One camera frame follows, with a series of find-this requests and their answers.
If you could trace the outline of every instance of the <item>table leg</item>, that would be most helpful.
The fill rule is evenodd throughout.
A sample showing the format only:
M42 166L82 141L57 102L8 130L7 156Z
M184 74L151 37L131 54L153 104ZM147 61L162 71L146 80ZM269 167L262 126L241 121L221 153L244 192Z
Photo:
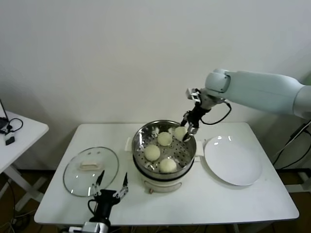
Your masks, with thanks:
M239 230L239 227L237 224L233 224L233 228L234 228L234 233L257 233L272 223L273 222L252 223L250 226L246 227L243 231Z
M46 178L40 177L39 180L31 186L12 166L9 166L4 173L27 192L16 204L16 211L20 211L31 198L38 202L42 200L43 193L37 191L37 189L44 184L47 180Z
M4 195L5 191L8 189L9 184L8 182L5 182L3 188L0 190L0 199L2 198L2 196Z
M288 184L286 189L289 193L311 193L311 178L305 172L299 172L298 175L304 181L303 184Z

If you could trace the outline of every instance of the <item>metal rim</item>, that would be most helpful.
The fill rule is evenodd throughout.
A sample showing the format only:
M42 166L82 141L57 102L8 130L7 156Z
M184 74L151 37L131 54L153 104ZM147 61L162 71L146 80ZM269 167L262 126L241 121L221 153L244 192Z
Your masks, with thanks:
M116 154L112 149L107 148L107 147L90 147L90 148L87 148L87 149L85 149L85 150L79 152L79 153L78 153L77 155L75 155L72 159L70 159L70 161L67 163L67 165L66 165L66 167L65 167L65 170L64 170L64 173L63 173L63 184L64 184L64 187L65 187L65 189L66 189L71 195L73 195L73 196L80 197L80 198L88 198L88 197L92 197L92 196L94 195L94 194L92 194L92 195L89 195L89 196L85 196L85 195L77 195L77 194L71 193L71 192L67 189L66 184L65 184L65 172L66 172L66 170L67 170L67 167L68 167L69 164L71 163L71 161L72 161L76 156L78 156L79 154L83 153L84 151L89 150L89 149L94 149L94 148L103 148L103 149L107 149L107 150L111 151L111 152L115 155L115 157L117 158L117 164L118 164L117 172L116 172L116 174L114 175L114 177L112 178L111 182L109 182L109 184L108 184L105 188L103 188L103 189L108 188L108 187L112 184L112 182L115 180L115 178L116 178L116 176L117 176L117 174L118 174L118 172L119 172L119 167L120 167L119 158L117 157L117 154Z
M148 122L147 124L143 125L134 135L133 139L137 137L137 135L139 133L142 132L142 130L147 126L147 125L151 125L151 124L157 124L157 123L161 123L161 122L165 122L165 123L171 123L171 124L174 124L174 125L178 125L180 126L180 123L176 122L176 121L172 121L172 120L155 120L155 121L151 121L151 122ZM132 154L133 154L133 160L135 161L135 163L137 163L136 161L136 158L134 157L134 151L135 151L135 142L134 140L132 141ZM175 172L168 172L168 173L158 173L156 171L152 171L152 170L148 170L147 168L145 167L140 167L140 171L142 171L143 174L146 174L146 172L143 172L143 170L145 169L146 171L150 172L150 173L153 173L153 174L156 174L156 175L171 175L173 176L174 174L178 174L178 173L181 173L181 172L184 172L184 173L187 173L187 171L192 167L192 163L194 161L194 155L195 153L193 154L193 157L192 159L190 160L190 162L188 163L191 164L191 166L185 166L183 167L182 169L178 170L178 171L175 171Z
M155 178L155 177L152 177L152 176L146 174L146 173L138 166L138 164L137 164L137 162L136 162L134 156L133 156L133 161L134 161L135 167L137 168L137 170L138 170L141 174L143 174L145 177L147 177L147 178L149 178L149 179L151 179L151 180L160 181L160 182L175 181L175 180L177 180L177 179L182 178L184 175L186 175L186 174L190 171L190 169L192 168L192 165L193 165L193 163L194 163L194 160L193 160L193 161L190 163L190 167L188 167L188 170L186 170L186 171L185 171L184 173L182 173L180 176L176 176L176 177L174 177L174 178L169 178L169 179L160 179L160 178Z

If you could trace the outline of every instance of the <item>pot handle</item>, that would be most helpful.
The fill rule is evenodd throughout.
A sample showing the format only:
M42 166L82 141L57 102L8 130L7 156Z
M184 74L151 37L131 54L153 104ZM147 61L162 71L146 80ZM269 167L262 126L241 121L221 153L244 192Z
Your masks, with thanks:
M201 161L201 156L204 157L204 149L203 149L203 143L202 141L195 141L196 143L196 152L195 152L195 155L194 155L194 161L195 162L200 162Z
M125 148L124 150L126 152L132 152L132 141L133 139L131 137L128 137L125 143Z

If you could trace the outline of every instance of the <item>glass lid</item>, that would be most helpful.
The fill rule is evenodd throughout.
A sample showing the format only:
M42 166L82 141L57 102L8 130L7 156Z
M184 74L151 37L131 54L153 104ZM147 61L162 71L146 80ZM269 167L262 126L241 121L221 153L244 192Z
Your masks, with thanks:
M89 197L106 189L115 179L119 160L114 151L106 147L93 147L76 155L64 171L63 182L68 192Z

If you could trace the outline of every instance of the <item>floor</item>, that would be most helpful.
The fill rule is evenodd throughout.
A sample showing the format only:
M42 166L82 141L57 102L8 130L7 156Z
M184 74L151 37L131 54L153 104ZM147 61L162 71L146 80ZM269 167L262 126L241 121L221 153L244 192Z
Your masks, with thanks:
M53 174L49 173L38 173L38 172L22 172L23 177L30 183L35 183L40 176L45 176L50 181ZM301 179L294 173L282 173L280 174L281 179L285 184L296 184L301 183ZM0 189L5 184L6 179L3 174L0 175ZM45 192L49 182L46 182L40 191ZM16 185L14 182L11 183L16 202L24 195L24 191ZM295 193L291 194L295 204L297 205L300 217L296 220L291 221L280 221L275 222L273 225L263 229L259 233L309 233L311 232L311 194L310 193ZM0 233L8 233L10 231L9 225L5 224L10 221L13 216L13 197L12 192L8 188L5 194L0 199ZM20 217L19 221L20 229L15 232L23 233L57 233L59 232L56 226L39 225L34 222L34 210L38 207L38 203L31 200L27 203L24 209L16 213L16 215L22 215L31 212L26 217ZM240 230L246 227L248 224L239 224ZM115 230L115 233L232 233L233 228L231 225L210 225L210 226L169 226L169 227L137 227L131 229L130 227L122 227L111 229Z

